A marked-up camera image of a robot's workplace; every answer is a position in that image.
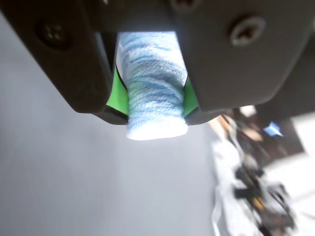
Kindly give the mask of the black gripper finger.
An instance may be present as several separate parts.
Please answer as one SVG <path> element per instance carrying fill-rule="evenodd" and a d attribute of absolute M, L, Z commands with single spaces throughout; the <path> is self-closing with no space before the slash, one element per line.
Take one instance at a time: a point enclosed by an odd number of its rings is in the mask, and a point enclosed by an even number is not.
<path fill-rule="evenodd" d="M 114 75 L 81 0 L 3 0 L 0 9 L 74 111 L 126 124 L 107 105 Z"/>
<path fill-rule="evenodd" d="M 312 0 L 172 0 L 172 17 L 198 101 L 188 123 L 270 100 L 312 31 Z"/>

